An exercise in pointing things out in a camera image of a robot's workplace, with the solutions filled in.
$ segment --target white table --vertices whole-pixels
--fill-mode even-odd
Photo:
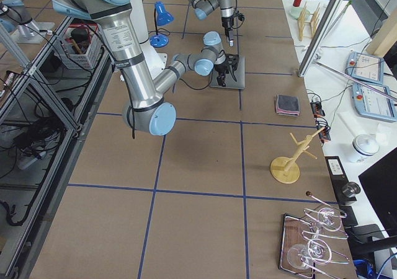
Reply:
[[[320,17],[322,17],[322,14],[324,13],[326,6],[328,5],[328,2],[329,1],[325,0],[304,0],[301,3],[301,7],[304,6],[304,3],[307,3],[307,9],[311,13],[313,13],[316,10],[317,6],[320,4]],[[299,41],[297,21],[289,15],[289,11],[292,8],[292,3],[293,0],[283,0],[288,24],[290,26],[291,34],[295,44],[295,50],[298,56],[298,60],[299,62],[301,62],[306,52],[305,47],[310,44],[311,39],[309,37],[304,37],[302,41]],[[309,30],[309,27],[307,27],[304,34],[308,35]],[[361,52],[368,43],[368,41],[369,34],[367,33],[365,27],[362,25],[358,15],[354,11],[354,8],[352,6],[349,6],[344,16],[334,26],[334,28],[330,31],[328,36],[322,42],[322,48],[319,51],[320,53],[322,53],[320,62],[338,71],[343,72],[345,70],[346,61],[350,52]],[[391,73],[387,65],[385,65],[385,72]],[[346,82],[346,79],[336,76],[328,70],[320,68],[316,65],[310,67],[305,76],[306,88],[320,95],[323,100],[335,96],[343,91],[346,86]],[[397,82],[393,77],[385,76],[385,84],[389,86],[391,90],[397,91]],[[354,126],[354,128],[362,128],[363,130],[365,130],[366,133],[369,134],[375,134],[377,132],[378,125],[390,128],[391,133],[397,133],[397,123],[382,122],[379,120],[364,118],[363,116],[358,115],[353,105],[351,88],[348,88],[348,90],[346,90],[341,100],[341,104],[338,107],[338,103],[340,100],[341,96],[323,102],[323,109],[326,113],[325,118],[328,123],[331,123],[332,117],[336,111],[330,133],[331,141],[324,144],[323,152],[325,156],[339,156],[349,181],[356,182],[360,185],[358,176],[363,171],[368,169],[372,164],[380,160],[384,155],[397,147],[397,137],[394,135],[390,135],[388,144],[381,145],[379,152],[371,158],[368,158],[366,161],[361,163],[351,163],[346,158],[346,150],[351,147],[354,136],[352,132],[349,131],[349,129],[346,127],[345,123],[341,120],[338,113],[346,112],[346,114],[348,114],[350,117],[354,117],[359,124]],[[356,198],[357,201],[353,203],[352,208],[359,226],[367,224],[377,224],[380,229],[384,229],[365,193],[362,192],[358,194]]]

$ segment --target wooden stand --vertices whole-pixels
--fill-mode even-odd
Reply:
[[[320,4],[318,4],[316,10],[314,11],[313,15],[311,16],[310,22],[306,22],[306,16],[308,15],[308,11],[306,9],[306,4],[305,4],[305,6],[301,10],[299,18],[298,18],[299,41],[303,40],[303,31],[307,24],[310,25],[311,38],[314,37],[314,34],[317,31],[317,26],[318,26],[318,22],[319,22],[319,12],[320,12]]]
[[[270,164],[270,172],[277,181],[284,184],[292,184],[299,179],[300,170],[298,164],[296,164],[295,161],[302,153],[305,153],[312,158],[317,159],[317,157],[309,153],[307,149],[310,147],[309,144],[311,140],[323,130],[324,127],[320,128],[312,135],[306,135],[306,138],[303,141],[299,142],[294,137],[294,135],[290,133],[290,136],[292,137],[295,144],[298,146],[298,149],[295,151],[295,153],[293,153],[293,156],[291,158],[277,157]]]

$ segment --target wire basket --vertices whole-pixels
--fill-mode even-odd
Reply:
[[[77,25],[70,25],[68,29],[74,29],[76,27],[79,27]],[[67,39],[65,39],[65,35],[63,37],[58,37],[58,40],[56,41],[55,47],[56,50],[59,52],[55,53],[56,56],[61,57],[62,63],[68,68],[68,69],[81,69],[81,67],[85,69],[93,69],[95,67],[96,60],[98,58],[98,54],[100,51],[100,46],[101,42],[98,38],[98,36],[91,34],[91,32],[88,30],[89,34],[89,46],[87,47],[87,50],[84,51],[83,54],[75,54],[74,51],[71,49],[72,43],[68,42]]]

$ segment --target white lid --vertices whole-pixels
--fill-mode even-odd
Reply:
[[[353,147],[363,155],[372,156],[379,151],[379,144],[370,135],[357,135]]]

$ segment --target white container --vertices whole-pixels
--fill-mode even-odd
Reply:
[[[357,135],[353,139],[347,158],[350,162],[363,162],[379,151],[379,144],[370,135]]]

